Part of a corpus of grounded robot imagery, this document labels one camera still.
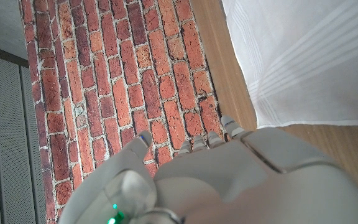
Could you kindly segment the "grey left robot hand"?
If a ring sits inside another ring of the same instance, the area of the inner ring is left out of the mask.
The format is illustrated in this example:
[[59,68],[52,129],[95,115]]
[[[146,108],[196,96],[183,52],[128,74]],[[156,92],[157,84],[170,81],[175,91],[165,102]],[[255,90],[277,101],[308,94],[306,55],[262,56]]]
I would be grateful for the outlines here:
[[358,223],[358,186],[329,156],[276,128],[231,117],[185,141],[150,175],[142,131],[80,184],[60,223]]

